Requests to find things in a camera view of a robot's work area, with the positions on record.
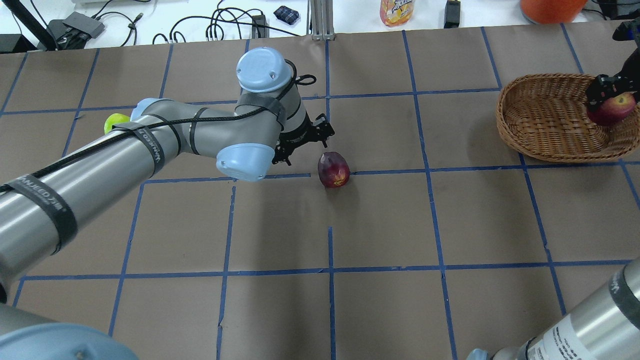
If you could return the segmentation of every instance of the label on robot arm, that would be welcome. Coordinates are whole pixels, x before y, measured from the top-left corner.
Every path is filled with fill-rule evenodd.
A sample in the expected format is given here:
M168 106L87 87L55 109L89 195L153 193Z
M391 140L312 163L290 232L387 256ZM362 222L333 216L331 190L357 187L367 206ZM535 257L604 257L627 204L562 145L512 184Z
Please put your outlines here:
M527 349L529 360L597 360L578 339L571 314L549 329L537 342Z

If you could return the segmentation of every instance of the black strap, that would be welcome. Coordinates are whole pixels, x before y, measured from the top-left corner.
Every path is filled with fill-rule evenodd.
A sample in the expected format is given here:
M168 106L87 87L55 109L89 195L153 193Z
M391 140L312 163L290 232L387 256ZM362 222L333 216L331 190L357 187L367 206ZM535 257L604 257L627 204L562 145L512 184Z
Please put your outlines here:
M169 123L169 120L163 118L158 114L146 113L145 115L153 116L162 122ZM178 154L180 154L182 152L182 140L180 140L180 135L178 135L178 131L175 129L175 126L173 126L173 124L167 124L167 125L169 125L169 128L171 129L171 131L173 131L173 134L175 135L176 141L178 141Z
M164 151L162 150L162 146L160 146L160 142L158 142L158 139L153 135L148 126L138 122L121 122L113 126L112 131L116 130L131 131L138 137L141 143L145 144L147 150L149 150L149 154L151 154L151 158L154 160L154 173L151 176L155 175L164 167Z
M636 329L640 330L640 300L636 298L627 284L625 279L626 268L625 266L625 268L611 277L611 280L609 280L609 293L620 312L625 315Z
M200 116L202 115L202 113L208 108L202 108L200 110L198 110L198 112L196 113L196 115L193 116L194 119L199 119ZM200 153L198 152L198 149L196 149L196 125L198 123L197 122L192 122L189 126L189 144L191 146L191 151L193 151L194 154L196 155L200 155Z
M276 115L276 121L280 123L280 127L284 130L284 123L287 120L287 111L278 99L254 94L252 92L246 92L240 96L240 99L238 99L236 109L242 105L257 106Z
M32 175L20 176L7 184L15 192L25 196L47 214L58 231L58 244L51 254L55 254L68 244L77 234L76 216L69 204L49 185Z

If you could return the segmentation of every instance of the orange container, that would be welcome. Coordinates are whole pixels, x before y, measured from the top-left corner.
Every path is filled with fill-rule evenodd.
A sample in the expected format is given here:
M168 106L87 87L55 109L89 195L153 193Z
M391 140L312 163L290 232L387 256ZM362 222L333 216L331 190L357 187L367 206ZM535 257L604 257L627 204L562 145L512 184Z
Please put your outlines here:
M413 15L415 0L380 0L380 20L392 28L405 24Z
M571 22L587 0L520 0L522 13L538 24Z

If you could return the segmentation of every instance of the white tabletop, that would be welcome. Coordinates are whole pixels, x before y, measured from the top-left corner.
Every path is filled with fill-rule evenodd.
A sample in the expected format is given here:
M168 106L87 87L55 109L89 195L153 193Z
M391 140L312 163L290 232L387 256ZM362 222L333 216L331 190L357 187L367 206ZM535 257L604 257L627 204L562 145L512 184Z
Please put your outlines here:
M71 0L34 0L45 20L64 19L73 11L91 16L104 5L104 2L74 4ZM37 16L28 0L22 3ZM137 23L138 45L151 44L156 33L168 35L171 27L181 18L190 15L211 16L216 9L217 0L152 0L150 3L138 3L132 0L114 0L106 11L118 11L135 18L139 13L144 16ZM461 27L473 26L503 26L530 24L520 12L519 0L461 0ZM280 6L286 5L300 12L300 20L292 26L276 19L273 12ZM387 28L380 21L378 0L334 0L333 25L336 33L361 33L376 31L395 31L400 29L438 29L444 23L445 0L415 0L413 18L405 25ZM221 7L238 7L242 9L258 8L264 11L269 26L280 28L292 33L304 35L307 33L307 0L225 0ZM593 12L582 12L574 20L584 22L602 20L600 15ZM129 33L128 20L119 15L108 15L102 19L106 28L96 39L90 40L86 47L119 46ZM186 37L188 42L205 41L204 29L208 21L205 19L189 19L178 25L176 30ZM237 39L237 28L231 24L223 24L225 39ZM23 26L25 36L37 44L36 38ZM241 26L242 38L250 34L250 26ZM18 26L8 9L0 3L0 33L18 33ZM289 36L270 30L270 37Z

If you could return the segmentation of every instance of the table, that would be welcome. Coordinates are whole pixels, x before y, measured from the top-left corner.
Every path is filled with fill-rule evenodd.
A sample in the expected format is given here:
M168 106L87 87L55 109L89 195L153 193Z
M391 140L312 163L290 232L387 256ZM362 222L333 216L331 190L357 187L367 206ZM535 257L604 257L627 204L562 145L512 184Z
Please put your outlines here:
M0 56L0 183L170 97L232 109L237 59L271 46L353 171L308 144L259 183L180 155L14 284L10 304L142 359L464 359L519 346L640 252L640 153L546 163L506 147L499 90L615 73L617 22L339 34Z
M67 1L42 1L34 0L43 17L51 19L65 19L73 11L91 16L96 13L104 2L74 4ZM23 0L24 5L36 16L31 4ZM137 23L138 44L151 44L157 33L168 35L173 24L179 19L189 15L211 16L216 9L217 1L211 0L153 0L151 3L137 3L131 0L116 0L107 7L108 11L118 11L134 18L139 13L144 16ZM439 29L444 23L444 0L417 0L413 19L398 28L387 28L380 21L379 1L349 0L334 1L333 24L336 33L369 33L386 32L413 29ZM477 26L505 26L529 24L520 12L520 0L464 0L461 13L461 27ZM277 20L273 11L280 5L286 5L300 12L301 20L289 26ZM267 15L270 26L282 28L287 31L304 35L307 32L307 0L229 0L223 2L221 7L236 6L238 8L259 8ZM597 5L589 2L587 8L597 9ZM575 22L600 20L600 15L593 12L582 12ZM119 15L108 15L102 20L105 23L105 31L98 38L89 41L87 48L119 46L129 33L128 21ZM206 20L187 20L179 25L178 30L183 33L188 42L205 41L204 29L208 25ZM223 24L228 39L238 39L237 29L230 24ZM37 39L22 27L27 38L37 44ZM250 27L241 28L243 38L250 34ZM9 11L0 4L0 33L18 33ZM286 37L287 34L271 31L270 37Z

